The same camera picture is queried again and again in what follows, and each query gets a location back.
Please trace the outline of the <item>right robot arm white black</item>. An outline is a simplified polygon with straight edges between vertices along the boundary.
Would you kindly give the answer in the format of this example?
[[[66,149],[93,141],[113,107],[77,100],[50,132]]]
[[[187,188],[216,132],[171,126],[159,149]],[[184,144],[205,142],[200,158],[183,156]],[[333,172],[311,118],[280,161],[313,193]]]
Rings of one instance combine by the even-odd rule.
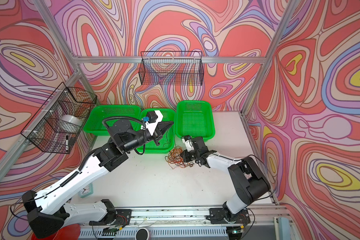
[[[268,179],[255,160],[250,156],[230,158],[209,150],[202,137],[184,136],[182,142],[186,146],[181,153],[184,163],[195,163],[229,174],[235,189],[235,194],[222,207],[210,208],[206,220],[211,224],[236,224],[245,219],[248,223],[250,219],[246,217],[246,207],[271,190]]]

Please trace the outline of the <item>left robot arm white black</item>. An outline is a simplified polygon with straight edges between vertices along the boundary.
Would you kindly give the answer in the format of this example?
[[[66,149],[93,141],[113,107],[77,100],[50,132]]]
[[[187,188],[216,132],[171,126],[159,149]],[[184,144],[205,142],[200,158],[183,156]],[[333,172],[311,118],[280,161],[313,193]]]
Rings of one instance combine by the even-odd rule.
[[[163,121],[160,111],[151,111],[141,120],[113,116],[103,119],[102,124],[110,135],[106,144],[91,150],[78,168],[56,183],[22,195],[27,221],[37,238],[47,238],[64,227],[84,222],[115,224],[118,212],[108,199],[83,205],[73,205],[68,201],[84,187],[119,167],[131,151],[137,151],[150,142],[159,145],[174,122]]]

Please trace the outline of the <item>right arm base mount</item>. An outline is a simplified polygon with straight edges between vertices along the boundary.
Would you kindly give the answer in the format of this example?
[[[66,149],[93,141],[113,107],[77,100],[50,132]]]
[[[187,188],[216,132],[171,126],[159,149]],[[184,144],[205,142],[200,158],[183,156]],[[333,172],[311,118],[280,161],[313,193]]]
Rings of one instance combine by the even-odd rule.
[[[210,208],[206,220],[212,224],[241,224],[246,226],[251,222],[247,209],[242,209],[236,214],[232,214],[228,209]]]

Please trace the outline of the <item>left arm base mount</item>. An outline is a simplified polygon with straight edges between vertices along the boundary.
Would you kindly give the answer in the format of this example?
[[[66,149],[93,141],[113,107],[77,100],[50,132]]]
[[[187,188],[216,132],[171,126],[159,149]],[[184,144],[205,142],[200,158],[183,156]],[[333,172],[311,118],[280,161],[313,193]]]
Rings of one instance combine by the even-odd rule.
[[[90,226],[122,226],[125,227],[130,224],[132,216],[132,210],[131,209],[116,209],[114,211],[111,211],[110,213],[107,213],[106,216],[101,219],[100,221],[90,221]]]

